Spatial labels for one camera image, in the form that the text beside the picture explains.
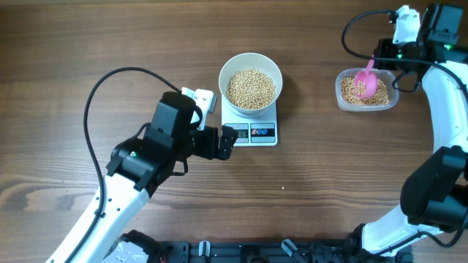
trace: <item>white scale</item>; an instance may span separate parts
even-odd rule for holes
[[[234,146],[275,146],[278,143],[276,102],[260,115],[250,117],[235,111],[223,96],[221,100],[222,125],[233,127],[239,133]]]

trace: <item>wooden table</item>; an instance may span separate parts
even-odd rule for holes
[[[189,159],[130,221],[157,240],[343,238],[399,203],[404,180],[432,152],[424,92],[391,110],[346,113],[335,79],[366,61],[345,53],[341,31],[398,1],[175,1],[0,8],[0,262],[43,262],[97,189],[83,136],[83,108],[112,69],[141,66],[178,87],[220,96],[223,64],[245,52],[275,61],[279,144],[235,148],[229,161]],[[460,35],[468,36],[467,16]],[[384,15],[354,26],[350,46],[370,54],[393,28]],[[414,79],[403,82],[411,85]],[[104,169],[112,149],[150,121],[167,87],[125,72],[98,90],[90,134]],[[208,125],[221,125],[221,107]],[[415,245],[417,262],[466,262],[468,235],[450,250]]]

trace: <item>white bowl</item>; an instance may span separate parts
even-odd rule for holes
[[[227,86],[229,84],[230,78],[239,70],[245,69],[258,69],[261,72],[269,76],[273,84],[275,85],[275,96],[271,100],[268,106],[257,110],[246,110],[232,104],[227,98]],[[276,99],[278,99],[281,89],[283,88],[283,77],[279,71],[278,66],[269,58],[264,55],[257,53],[243,53],[231,58],[226,64],[222,67],[221,72],[219,73],[219,90],[221,91],[222,96],[225,98],[225,101],[229,103],[232,109],[235,112],[240,113],[243,117],[255,117],[265,112],[265,110],[272,105]]]
[[[341,80],[346,77],[355,77],[356,74],[363,70],[362,69],[346,69],[338,77],[335,82],[335,92],[336,100],[338,101],[338,107],[344,111],[353,111],[353,112],[367,112],[367,111],[376,111],[376,110],[387,110],[395,106],[398,98],[399,92],[392,87],[392,82],[395,80],[395,75],[390,70],[378,70],[372,69],[371,72],[374,73],[377,78],[384,82],[387,86],[388,94],[388,104],[385,105],[354,105],[346,102],[341,93]]]

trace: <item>pink spoon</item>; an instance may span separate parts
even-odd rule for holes
[[[366,84],[366,93],[360,95],[355,93],[355,95],[359,99],[368,99],[372,97],[377,92],[377,76],[370,72],[371,68],[374,66],[374,60],[370,60],[367,64],[366,69],[359,71],[356,74],[356,78],[354,79],[354,86],[358,87],[359,82]]]

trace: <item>black mount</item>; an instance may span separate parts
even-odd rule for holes
[[[149,263],[298,263],[282,249],[281,242],[270,243],[188,243],[187,241],[157,242],[143,233],[132,230],[120,241],[132,242],[149,255]],[[358,257],[344,256],[344,240],[318,240],[294,242],[297,254],[305,263],[364,263]],[[369,258],[366,263],[413,263],[412,249],[408,246],[394,257]]]
[[[194,113],[199,115],[200,121],[190,123]],[[106,166],[107,175],[123,175],[135,182],[136,190],[146,189],[151,197],[171,175],[188,172],[186,159],[192,154],[210,160],[229,159],[238,138],[237,131],[223,126],[219,138],[217,128],[198,129],[201,119],[201,110],[192,98],[165,92],[143,139],[135,136],[113,149]],[[177,161],[184,163],[183,173],[173,172]]]
[[[468,186],[456,181],[466,171],[467,157],[461,147],[441,147],[404,182],[401,210],[410,224],[457,230],[468,209]]]

